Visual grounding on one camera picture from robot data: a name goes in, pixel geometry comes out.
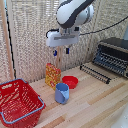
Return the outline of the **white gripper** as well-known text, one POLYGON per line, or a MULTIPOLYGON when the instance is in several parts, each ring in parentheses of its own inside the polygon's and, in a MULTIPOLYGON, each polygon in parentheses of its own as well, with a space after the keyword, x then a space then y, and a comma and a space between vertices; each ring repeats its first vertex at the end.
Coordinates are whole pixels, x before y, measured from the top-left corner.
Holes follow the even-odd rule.
MULTIPOLYGON (((51 29, 46 33, 46 45, 57 47, 75 44, 79 41, 80 28, 73 27, 68 29, 51 29)), ((66 54, 70 53, 70 48, 66 48, 66 54)), ((57 56, 57 50, 53 50, 53 55, 57 56)))

